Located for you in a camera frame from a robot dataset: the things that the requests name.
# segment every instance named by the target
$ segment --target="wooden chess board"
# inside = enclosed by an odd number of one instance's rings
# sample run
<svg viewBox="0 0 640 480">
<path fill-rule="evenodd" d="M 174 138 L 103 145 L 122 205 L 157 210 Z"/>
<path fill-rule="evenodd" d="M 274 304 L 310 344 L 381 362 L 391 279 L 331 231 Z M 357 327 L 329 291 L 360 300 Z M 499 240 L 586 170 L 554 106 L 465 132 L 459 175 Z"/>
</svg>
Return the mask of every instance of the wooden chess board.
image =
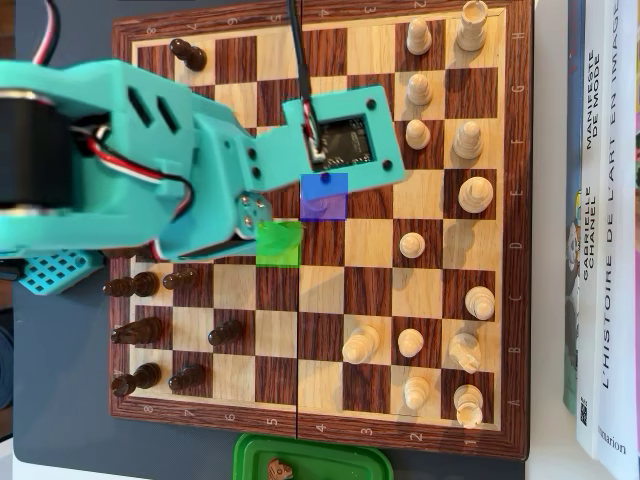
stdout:
<svg viewBox="0 0 640 480">
<path fill-rule="evenodd" d="M 187 266 L 199 272 L 188 292 L 161 287 L 151 298 L 112 299 L 110 327 L 154 315 L 163 340 L 149 348 L 110 345 L 109 380 L 148 361 L 160 384 L 125 399 L 109 394 L 112 415 L 292 437 L 524 459 L 529 440 L 531 272 L 532 0 L 485 0 L 487 40 L 459 49 L 464 1 L 303 0 L 303 40 L 314 92 L 381 84 L 387 92 L 408 178 L 349 195 L 346 221 L 304 222 L 299 268 L 256 266 L 255 258 L 172 265 L 113 260 L 111 277 L 160 276 Z M 405 46 L 408 22 L 428 20 L 433 43 L 422 56 Z M 297 96 L 296 62 L 284 1 L 239 4 L 127 18 L 114 23 L 113 53 L 228 104 L 260 133 L 283 121 L 280 103 Z M 168 45 L 183 38 L 208 64 L 191 72 Z M 422 72 L 433 101 L 407 104 L 409 77 Z M 421 118 L 426 149 L 404 139 Z M 456 128 L 474 119 L 484 150 L 474 161 L 453 152 Z M 462 183 L 483 176 L 494 200 L 480 214 L 457 202 Z M 274 217 L 300 215 L 299 185 L 271 192 Z M 425 253 L 404 257 L 402 235 L 418 232 Z M 465 309 L 473 286 L 489 288 L 495 314 L 478 321 Z M 244 324 L 233 345 L 214 348 L 208 332 L 225 320 Z M 366 363 L 342 361 L 358 325 L 374 327 L 380 347 Z M 420 331 L 415 357 L 399 354 L 398 335 Z M 457 333 L 480 342 L 479 371 L 468 374 L 447 355 Z M 186 363 L 206 366 L 206 385 L 172 394 L 167 379 Z M 426 404 L 406 407 L 402 386 L 421 376 Z M 482 393 L 483 423 L 464 429 L 453 394 L 471 384 Z"/>
</svg>

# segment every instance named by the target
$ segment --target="green container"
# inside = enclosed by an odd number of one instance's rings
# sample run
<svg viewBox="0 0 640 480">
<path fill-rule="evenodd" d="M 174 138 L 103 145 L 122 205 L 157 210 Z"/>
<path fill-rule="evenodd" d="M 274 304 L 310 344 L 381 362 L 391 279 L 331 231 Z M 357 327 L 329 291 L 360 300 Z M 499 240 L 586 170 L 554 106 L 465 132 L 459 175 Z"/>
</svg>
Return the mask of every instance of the green container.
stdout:
<svg viewBox="0 0 640 480">
<path fill-rule="evenodd" d="M 274 458 L 293 469 L 293 480 L 393 480 L 389 460 L 375 448 L 250 434 L 236 441 L 233 480 L 267 480 Z"/>
</svg>

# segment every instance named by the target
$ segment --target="white pawn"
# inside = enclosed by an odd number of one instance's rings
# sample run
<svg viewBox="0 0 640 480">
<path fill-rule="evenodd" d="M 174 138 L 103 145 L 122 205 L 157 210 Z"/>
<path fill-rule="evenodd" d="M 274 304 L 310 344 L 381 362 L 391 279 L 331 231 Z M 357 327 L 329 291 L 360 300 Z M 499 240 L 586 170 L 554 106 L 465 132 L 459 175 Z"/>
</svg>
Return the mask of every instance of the white pawn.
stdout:
<svg viewBox="0 0 640 480">
<path fill-rule="evenodd" d="M 489 320 L 495 311 L 496 299 L 488 288 L 473 287 L 465 295 L 464 304 L 478 320 Z"/>
<path fill-rule="evenodd" d="M 493 186 L 483 177 L 473 177 L 460 187 L 458 202 L 465 212 L 480 213 L 484 211 L 493 200 Z"/>
<path fill-rule="evenodd" d="M 418 233 L 407 233 L 400 239 L 400 253 L 407 258 L 418 258 L 424 252 L 424 247 L 424 238 Z"/>
<path fill-rule="evenodd" d="M 427 105 L 431 102 L 431 86 L 427 77 L 421 73 L 415 73 L 409 78 L 409 84 L 407 85 L 407 97 L 409 101 L 414 105 Z"/>
<path fill-rule="evenodd" d="M 407 144 L 414 150 L 422 150 L 431 141 L 431 132 L 422 120 L 411 120 L 405 134 Z"/>
<path fill-rule="evenodd" d="M 484 142 L 480 126 L 473 121 L 463 123 L 453 139 L 453 151 L 460 158 L 472 160 L 482 153 Z"/>
<path fill-rule="evenodd" d="M 398 335 L 398 349 L 403 357 L 415 357 L 424 346 L 422 334 L 413 328 L 407 328 Z"/>
<path fill-rule="evenodd" d="M 480 368 L 480 344 L 468 333 L 459 333 L 449 341 L 449 356 L 467 373 L 476 373 Z"/>
<path fill-rule="evenodd" d="M 356 328 L 342 347 L 344 361 L 357 365 L 367 361 L 378 349 L 380 336 L 375 328 L 363 325 Z"/>
<path fill-rule="evenodd" d="M 422 55 L 431 48 L 431 32 L 422 18 L 414 18 L 407 32 L 407 50 L 414 55 Z"/>
<path fill-rule="evenodd" d="M 473 385 L 462 385 L 453 394 L 458 422 L 464 428 L 476 428 L 482 423 L 482 393 Z"/>
<path fill-rule="evenodd" d="M 429 383 L 422 377 L 411 377 L 404 384 L 404 402 L 411 410 L 421 408 L 429 397 Z"/>
<path fill-rule="evenodd" d="M 487 4 L 477 0 L 467 2 L 462 7 L 462 17 L 458 26 L 457 42 L 462 50 L 475 52 L 484 46 L 487 38 Z"/>
</svg>

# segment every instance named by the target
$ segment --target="black chess piece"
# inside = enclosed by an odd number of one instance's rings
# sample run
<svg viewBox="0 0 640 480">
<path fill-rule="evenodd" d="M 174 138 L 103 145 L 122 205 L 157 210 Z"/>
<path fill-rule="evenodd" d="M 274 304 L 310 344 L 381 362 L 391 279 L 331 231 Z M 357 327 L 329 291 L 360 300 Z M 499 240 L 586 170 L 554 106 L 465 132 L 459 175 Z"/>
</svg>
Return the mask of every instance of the black chess piece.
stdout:
<svg viewBox="0 0 640 480">
<path fill-rule="evenodd" d="M 177 273 L 170 273 L 164 277 L 162 284 L 167 290 L 187 289 L 193 287 L 197 280 L 198 272 L 193 268 L 187 268 Z"/>
<path fill-rule="evenodd" d="M 201 72 L 207 65 L 207 54 L 199 47 L 176 38 L 169 44 L 169 49 L 178 59 L 182 60 L 189 70 Z"/>
<path fill-rule="evenodd" d="M 111 382 L 111 391 L 116 397 L 126 397 L 136 388 L 151 388 L 158 384 L 162 377 L 160 367 L 155 363 L 140 365 L 133 375 L 125 374 Z"/>
<path fill-rule="evenodd" d="M 157 317 L 143 318 L 111 331 L 111 342 L 116 344 L 143 345 L 162 338 L 162 322 Z"/>
<path fill-rule="evenodd" d="M 204 383 L 205 373 L 202 365 L 188 365 L 169 379 L 172 392 L 179 392 L 189 387 L 197 387 Z"/>
<path fill-rule="evenodd" d="M 209 332 L 209 343 L 214 347 L 231 343 L 242 336 L 243 330 L 238 320 L 229 320 Z"/>
</svg>

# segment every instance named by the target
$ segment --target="gray table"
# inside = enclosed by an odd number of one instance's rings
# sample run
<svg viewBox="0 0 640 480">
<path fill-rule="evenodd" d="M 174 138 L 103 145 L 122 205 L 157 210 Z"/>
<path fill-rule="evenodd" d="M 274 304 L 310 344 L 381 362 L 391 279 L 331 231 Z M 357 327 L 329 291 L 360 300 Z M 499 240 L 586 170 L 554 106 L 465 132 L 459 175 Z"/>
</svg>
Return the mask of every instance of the gray table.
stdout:
<svg viewBox="0 0 640 480">
<path fill-rule="evenodd" d="M 42 0 L 16 2 L 16 52 L 30 59 L 45 25 Z M 111 57 L 114 17 L 225 0 L 57 0 L 63 30 L 53 66 Z M 13 294 L 14 450 L 19 460 L 149 479 L 231 478 L 237 434 L 129 420 L 107 411 L 107 300 L 102 270 L 61 296 Z M 397 480 L 524 479 L 524 463 L 385 450 Z"/>
</svg>

